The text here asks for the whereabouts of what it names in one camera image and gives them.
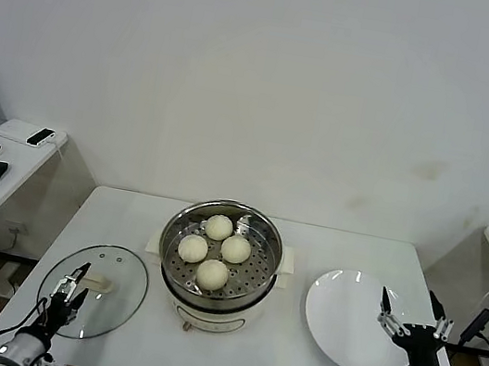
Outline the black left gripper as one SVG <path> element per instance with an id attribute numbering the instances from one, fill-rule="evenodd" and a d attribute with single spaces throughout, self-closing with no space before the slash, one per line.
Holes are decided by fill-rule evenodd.
<path id="1" fill-rule="evenodd" d="M 70 275 L 66 274 L 56 284 L 51 293 L 48 307 L 44 309 L 37 320 L 38 328 L 44 332 L 47 338 L 52 338 L 60 328 L 72 322 L 88 296 L 88 288 L 84 288 L 72 300 L 71 297 L 77 289 L 77 285 L 87 274 L 91 263 L 84 263 Z"/>

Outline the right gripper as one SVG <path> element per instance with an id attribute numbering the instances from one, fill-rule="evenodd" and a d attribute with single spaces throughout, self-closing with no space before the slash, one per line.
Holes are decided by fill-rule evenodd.
<path id="1" fill-rule="evenodd" d="M 433 317 L 436 320 L 434 327 L 412 323 L 403 325 L 392 313 L 388 294 L 388 288 L 383 287 L 377 321 L 388 335 L 393 336 L 394 344 L 406 351 L 408 366 L 440 366 L 437 354 L 445 345 L 441 339 L 448 339 L 454 321 L 447 318 L 445 308 L 436 294 L 429 291 Z"/>

